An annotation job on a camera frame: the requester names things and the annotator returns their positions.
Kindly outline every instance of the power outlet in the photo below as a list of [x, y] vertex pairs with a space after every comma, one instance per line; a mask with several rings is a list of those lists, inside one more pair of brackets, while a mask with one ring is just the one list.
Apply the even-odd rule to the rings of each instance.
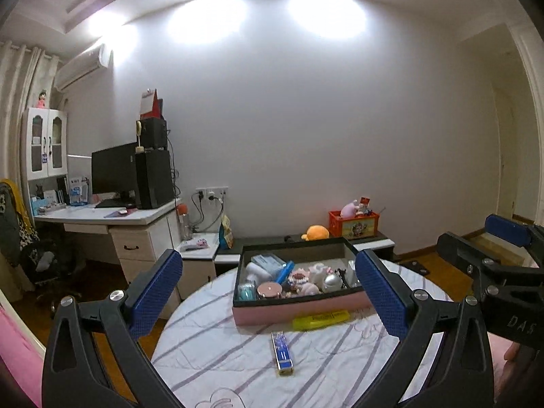
[[217, 197], [221, 198], [221, 197], [227, 196], [228, 187], [209, 187], [208, 196], [209, 196], [209, 192], [211, 191], [213, 191]]
[[207, 193], [207, 189], [204, 188], [204, 187], [197, 187], [195, 189], [195, 193], [200, 193], [202, 192], [202, 200], [204, 200], [207, 196], [206, 196], [206, 193]]

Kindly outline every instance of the stuffed toy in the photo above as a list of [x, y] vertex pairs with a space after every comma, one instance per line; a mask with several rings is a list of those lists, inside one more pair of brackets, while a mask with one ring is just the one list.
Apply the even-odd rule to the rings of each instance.
[[358, 200], [354, 200], [353, 202], [350, 202], [349, 204], [346, 204], [342, 211], [340, 212], [340, 218], [342, 219], [353, 219], [355, 217], [355, 214], [358, 212]]
[[311, 226], [306, 234], [302, 235], [304, 241], [315, 241], [316, 239], [327, 239], [328, 230], [322, 225]]

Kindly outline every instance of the red box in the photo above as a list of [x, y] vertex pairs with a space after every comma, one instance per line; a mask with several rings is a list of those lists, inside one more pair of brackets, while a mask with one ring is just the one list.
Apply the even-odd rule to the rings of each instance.
[[378, 213], [371, 212], [367, 216], [356, 216], [351, 219], [340, 218], [340, 210], [328, 213], [328, 231], [337, 238], [361, 239], [376, 236]]

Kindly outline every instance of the pink plush toy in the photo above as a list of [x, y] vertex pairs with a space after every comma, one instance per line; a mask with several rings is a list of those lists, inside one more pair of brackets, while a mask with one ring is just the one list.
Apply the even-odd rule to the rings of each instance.
[[346, 204], [342, 211], [340, 212], [340, 218], [342, 219], [351, 219], [355, 217], [355, 214], [358, 211], [358, 205], [359, 201], [354, 200], [353, 202], [350, 202], [349, 204]]

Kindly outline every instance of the power cord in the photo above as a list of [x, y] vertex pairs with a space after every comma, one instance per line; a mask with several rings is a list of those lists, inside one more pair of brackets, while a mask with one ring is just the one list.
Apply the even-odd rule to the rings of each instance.
[[[195, 202], [195, 195], [196, 195], [196, 194], [199, 196], [199, 204], [200, 204], [200, 208], [199, 208], [199, 206], [197, 205], [197, 203]], [[198, 213], [199, 213], [199, 215], [200, 215], [198, 221], [196, 221], [196, 222], [194, 222], [194, 223], [191, 224], [192, 230], [193, 230], [194, 232], [197, 231], [198, 226], [204, 222], [205, 216], [204, 216], [204, 210], [202, 210], [202, 200], [203, 200], [203, 199], [204, 199], [204, 193], [202, 193], [202, 192], [193, 193], [193, 194], [191, 195], [191, 201], [192, 201], [192, 203], [195, 205], [195, 207], [197, 208], [197, 211], [198, 211]]]
[[176, 181], [180, 177], [180, 173], [178, 172], [178, 170], [176, 170], [176, 161], [175, 161], [174, 155], [173, 155], [173, 146], [172, 146], [172, 143], [170, 142], [170, 138], [168, 138], [169, 134], [170, 134], [170, 129], [167, 130], [168, 145], [170, 146], [170, 150], [172, 150], [170, 152], [170, 163], [171, 163], [171, 166], [172, 166], [172, 169], [170, 170], [170, 172], [171, 172], [171, 175], [172, 175], [173, 194], [174, 194], [174, 197], [176, 199], [178, 199], [181, 196], [181, 190], [176, 185]]
[[219, 201], [221, 204], [221, 211], [219, 211], [217, 218], [215, 218], [209, 226], [207, 226], [206, 228], [203, 228], [202, 230], [198, 229], [198, 231], [201, 233], [204, 233], [206, 230], [209, 230], [213, 226], [213, 224], [215, 224], [219, 220], [219, 218], [221, 218], [223, 211], [225, 210], [225, 195], [221, 195], [220, 198], [218, 198], [217, 196], [212, 196], [211, 198], [208, 198], [208, 199]]

